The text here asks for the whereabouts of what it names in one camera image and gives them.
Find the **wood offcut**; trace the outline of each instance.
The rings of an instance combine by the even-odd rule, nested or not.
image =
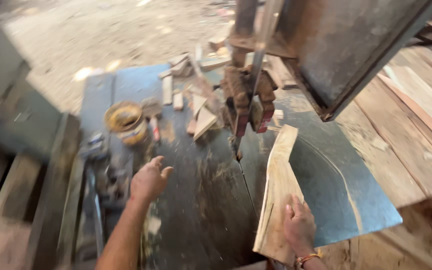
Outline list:
[[[303,193],[289,163],[298,129],[284,125],[279,132],[266,169],[266,188],[259,218],[253,251],[293,266],[295,254],[284,233],[285,206],[294,205],[291,194],[295,193],[301,203]]]

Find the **triangular wood piece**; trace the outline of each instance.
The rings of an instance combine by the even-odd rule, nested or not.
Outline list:
[[[200,138],[217,120],[216,115],[212,114],[206,107],[201,107],[196,121],[194,140]]]
[[[294,265],[295,254],[283,233],[286,205],[294,205],[291,194],[301,203],[303,193],[289,163],[298,129],[284,125],[268,158],[266,189],[252,250],[285,265]]]
[[[200,95],[192,95],[192,114],[194,117],[198,115],[199,110],[204,106],[207,100],[207,98],[204,98]]]

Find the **finger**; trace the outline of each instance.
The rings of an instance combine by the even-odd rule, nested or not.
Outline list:
[[[163,169],[163,171],[161,172],[161,177],[165,180],[168,179],[168,177],[173,173],[173,167],[166,167]]]
[[[286,219],[292,219],[294,218],[294,211],[293,207],[291,205],[286,204]]]

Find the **sawdust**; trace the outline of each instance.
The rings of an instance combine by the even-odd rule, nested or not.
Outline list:
[[[176,135],[174,134],[173,124],[170,121],[167,121],[163,128],[159,128],[159,134],[161,138],[168,143],[172,144],[176,139]]]

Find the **orange thread bracelet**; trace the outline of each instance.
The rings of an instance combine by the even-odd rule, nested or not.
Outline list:
[[[320,255],[317,255],[315,253],[311,253],[311,254],[309,254],[307,256],[297,258],[296,262],[299,263],[302,266],[303,263],[305,263],[306,261],[308,261],[308,260],[310,260],[311,258],[314,258],[314,257],[321,258]]]

